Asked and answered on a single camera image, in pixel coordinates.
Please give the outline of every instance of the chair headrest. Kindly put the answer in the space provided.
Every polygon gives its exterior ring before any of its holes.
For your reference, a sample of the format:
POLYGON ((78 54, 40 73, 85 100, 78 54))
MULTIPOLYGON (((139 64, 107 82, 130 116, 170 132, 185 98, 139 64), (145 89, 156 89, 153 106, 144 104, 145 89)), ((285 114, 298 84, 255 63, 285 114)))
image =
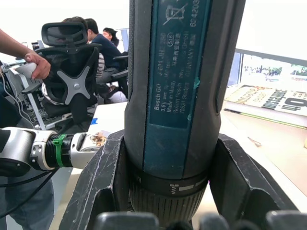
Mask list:
POLYGON ((48 46, 75 47, 87 43, 87 30, 82 23, 47 23, 42 39, 48 46))

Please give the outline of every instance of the black cable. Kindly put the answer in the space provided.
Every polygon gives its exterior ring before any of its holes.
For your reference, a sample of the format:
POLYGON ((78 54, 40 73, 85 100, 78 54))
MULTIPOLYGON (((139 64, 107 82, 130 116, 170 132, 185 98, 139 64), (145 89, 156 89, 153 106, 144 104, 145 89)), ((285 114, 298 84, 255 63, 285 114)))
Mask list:
POLYGON ((43 176, 48 175, 49 173, 51 173, 52 171, 48 171, 48 172, 44 172, 38 176, 32 177, 28 180, 25 181, 20 181, 20 182, 16 182, 16 183, 11 183, 11 184, 0 184, 0 188, 7 188, 7 187, 14 187, 14 186, 18 186, 18 185, 22 185, 22 184, 26 184, 26 183, 30 183, 32 181, 35 181, 43 176))
POLYGON ((56 168, 52 171, 52 173, 41 183, 41 185, 36 189, 34 190, 30 196, 24 200, 23 202, 21 202, 19 205, 17 205, 16 207, 14 208, 11 208, 9 211, 7 211, 6 213, 4 214, 1 214, 0 215, 0 219, 1 218, 4 218, 6 217, 7 215, 11 214, 12 212, 16 211, 17 209, 19 209, 22 205, 24 205, 25 203, 27 203, 32 197, 34 197, 34 195, 42 189, 42 187, 44 187, 45 184, 47 184, 47 182, 52 178, 52 176, 58 171, 59 168, 56 168))

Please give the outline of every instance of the cordless screwdriver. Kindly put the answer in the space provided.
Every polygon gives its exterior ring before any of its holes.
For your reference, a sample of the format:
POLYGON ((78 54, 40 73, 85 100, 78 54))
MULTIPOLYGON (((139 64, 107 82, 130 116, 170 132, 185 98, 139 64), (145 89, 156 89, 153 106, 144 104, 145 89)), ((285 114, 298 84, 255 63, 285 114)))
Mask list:
POLYGON ((244 4, 130 0, 130 198, 161 226, 191 220, 201 202, 244 4))

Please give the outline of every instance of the book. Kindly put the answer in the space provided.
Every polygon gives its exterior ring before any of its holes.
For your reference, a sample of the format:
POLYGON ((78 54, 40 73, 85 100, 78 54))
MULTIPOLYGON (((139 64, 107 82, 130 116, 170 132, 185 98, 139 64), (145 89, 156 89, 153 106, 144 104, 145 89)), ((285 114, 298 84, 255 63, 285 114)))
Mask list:
POLYGON ((307 129, 307 92, 261 86, 238 86, 224 110, 307 129))
POLYGON ((83 144, 81 145, 81 151, 98 151, 105 145, 110 134, 110 132, 103 130, 99 132, 87 133, 83 144))

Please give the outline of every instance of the human hand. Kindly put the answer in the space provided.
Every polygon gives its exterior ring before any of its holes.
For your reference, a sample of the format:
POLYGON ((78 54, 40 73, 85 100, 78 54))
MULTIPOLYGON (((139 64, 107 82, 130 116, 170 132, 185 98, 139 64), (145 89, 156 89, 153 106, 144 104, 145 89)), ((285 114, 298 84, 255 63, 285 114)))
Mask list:
POLYGON ((24 56, 24 59, 28 63, 34 62, 35 64, 37 64, 36 69, 31 75, 32 79, 45 79, 49 75, 51 67, 49 62, 46 59, 39 56, 37 53, 35 52, 27 53, 24 56))

